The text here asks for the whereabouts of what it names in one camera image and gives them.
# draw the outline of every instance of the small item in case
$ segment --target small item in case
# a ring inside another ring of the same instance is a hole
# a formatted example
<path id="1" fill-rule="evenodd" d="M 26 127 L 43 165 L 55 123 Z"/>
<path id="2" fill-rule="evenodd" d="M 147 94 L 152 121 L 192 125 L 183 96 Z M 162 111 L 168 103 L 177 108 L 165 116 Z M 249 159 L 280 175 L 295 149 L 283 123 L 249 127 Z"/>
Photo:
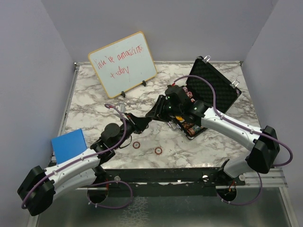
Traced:
<path id="1" fill-rule="evenodd" d="M 185 120 L 182 117 L 176 117 L 176 119 L 180 122 L 183 123 Z"/>
<path id="2" fill-rule="evenodd" d="M 192 124 L 192 123 L 187 123 L 187 122 L 183 122 L 183 123 L 182 123 L 182 126 L 183 126 L 183 128 L 184 128 L 185 130 L 191 128 L 193 125 L 194 125 L 194 124 Z"/>
<path id="3" fill-rule="evenodd" d="M 182 87 L 185 92 L 188 92 L 188 88 L 186 86 Z"/>
<path id="4" fill-rule="evenodd" d="M 189 98 L 192 98 L 192 97 L 193 97 L 193 93 L 191 93 L 190 91 L 188 91 L 186 94 L 187 94 L 187 96 L 188 96 Z"/>
<path id="5" fill-rule="evenodd" d="M 188 129 L 188 133 L 190 136 L 194 136 L 197 132 L 200 132 L 203 129 L 202 126 L 194 125 L 190 129 Z"/>

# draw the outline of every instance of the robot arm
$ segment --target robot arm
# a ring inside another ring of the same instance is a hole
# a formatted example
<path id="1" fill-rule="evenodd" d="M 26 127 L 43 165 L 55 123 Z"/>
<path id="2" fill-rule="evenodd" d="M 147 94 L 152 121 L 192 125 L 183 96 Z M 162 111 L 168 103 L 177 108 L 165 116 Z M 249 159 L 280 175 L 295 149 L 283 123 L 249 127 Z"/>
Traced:
<path id="1" fill-rule="evenodd" d="M 80 155 L 56 166 L 46 169 L 36 166 L 30 170 L 17 192 L 32 216 L 45 211 L 54 199 L 66 192 L 90 185 L 96 179 L 106 181 L 106 172 L 101 164 L 110 160 L 115 155 L 114 150 L 132 133 L 142 133 L 151 121 L 148 117 L 140 118 L 131 113 L 125 115 L 125 124 L 108 124 L 100 138 Z M 109 150 L 117 143 L 116 148 Z"/>
<path id="2" fill-rule="evenodd" d="M 218 180 L 221 181 L 229 181 L 253 170 L 268 173 L 280 150 L 277 143 L 262 136 L 266 134 L 276 138 L 276 132 L 271 127 L 267 126 L 263 130 L 224 116 L 225 119 L 236 122 L 238 126 L 235 126 L 223 120 L 211 105 L 200 100 L 192 103 L 179 86 L 169 86 L 165 96 L 159 96 L 155 106 L 145 117 L 135 117 L 131 113 L 125 115 L 126 125 L 108 124 L 101 137 L 77 157 L 45 170 L 37 166 L 29 172 L 18 189 L 18 194 L 32 216 L 46 210 L 54 199 L 70 190 L 92 184 L 96 179 L 105 182 L 106 172 L 101 164 L 111 159 L 115 155 L 114 150 L 132 133 L 142 133 L 151 120 L 169 122 L 172 118 L 180 116 L 186 122 L 216 130 L 242 144 L 248 153 L 223 163 L 217 174 Z M 251 131 L 243 130 L 241 126 L 248 127 Z M 119 144 L 115 149 L 109 150 L 117 143 Z"/>
<path id="3" fill-rule="evenodd" d="M 251 171 L 267 174 L 280 151 L 277 142 L 265 137 L 267 135 L 277 139 L 273 128 L 267 126 L 261 129 L 247 125 L 224 115 L 201 100 L 192 103 L 183 88 L 177 85 L 169 86 L 165 96 L 159 96 L 156 105 L 146 116 L 164 122 L 181 117 L 188 123 L 218 131 L 244 146 L 248 150 L 247 154 L 223 163 L 219 174 L 228 178 Z"/>

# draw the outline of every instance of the red handwritten text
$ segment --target red handwritten text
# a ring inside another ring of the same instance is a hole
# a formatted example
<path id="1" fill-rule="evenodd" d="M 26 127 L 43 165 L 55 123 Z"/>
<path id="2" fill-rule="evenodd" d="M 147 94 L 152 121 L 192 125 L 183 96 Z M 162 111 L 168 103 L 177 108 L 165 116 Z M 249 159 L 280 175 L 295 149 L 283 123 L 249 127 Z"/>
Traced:
<path id="1" fill-rule="evenodd" d="M 119 66 L 119 70 L 116 73 L 110 73 L 111 74 L 110 77 L 112 77 L 112 78 L 115 79 L 116 76 L 120 76 L 121 74 L 125 74 L 125 73 L 129 74 L 129 68 L 128 68 L 128 66 L 127 66 L 127 68 L 121 68 Z"/>
<path id="2" fill-rule="evenodd" d="M 109 60 L 109 62 L 115 63 L 114 58 L 112 56 L 109 56 L 107 59 Z"/>
<path id="3" fill-rule="evenodd" d="M 105 61 L 97 61 L 97 59 L 94 60 L 95 63 L 98 65 L 98 68 L 101 69 L 104 65 L 106 65 L 106 62 Z"/>
<path id="4" fill-rule="evenodd" d="M 132 47 L 128 51 L 124 51 L 121 54 L 118 54 L 117 58 L 118 58 L 118 60 L 122 60 L 122 59 L 126 58 L 127 56 L 132 56 L 134 54 L 141 53 L 141 51 L 142 51 L 141 45 L 139 45 L 135 48 Z"/>

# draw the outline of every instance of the whiteboard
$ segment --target whiteboard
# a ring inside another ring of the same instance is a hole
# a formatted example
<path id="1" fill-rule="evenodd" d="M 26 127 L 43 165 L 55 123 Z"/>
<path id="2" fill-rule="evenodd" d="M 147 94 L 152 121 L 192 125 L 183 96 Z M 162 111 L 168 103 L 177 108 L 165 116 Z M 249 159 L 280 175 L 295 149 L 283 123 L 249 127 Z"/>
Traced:
<path id="1" fill-rule="evenodd" d="M 142 32 L 89 53 L 89 61 L 109 98 L 157 75 Z"/>

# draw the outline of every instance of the red rubber ring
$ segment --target red rubber ring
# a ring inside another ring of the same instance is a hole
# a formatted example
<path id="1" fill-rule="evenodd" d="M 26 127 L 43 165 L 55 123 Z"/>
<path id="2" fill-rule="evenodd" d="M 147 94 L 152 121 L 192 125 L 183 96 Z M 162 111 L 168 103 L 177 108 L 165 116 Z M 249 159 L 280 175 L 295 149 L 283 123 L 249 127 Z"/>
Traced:
<path id="1" fill-rule="evenodd" d="M 163 152 L 162 148 L 160 148 L 160 147 L 155 148 L 155 153 L 156 153 L 156 155 L 160 155 L 160 154 L 162 154 L 162 152 Z"/>
<path id="2" fill-rule="evenodd" d="M 139 148 L 140 148 L 140 143 L 139 143 L 139 142 L 134 142 L 134 143 L 133 143 L 133 148 L 139 149 Z"/>

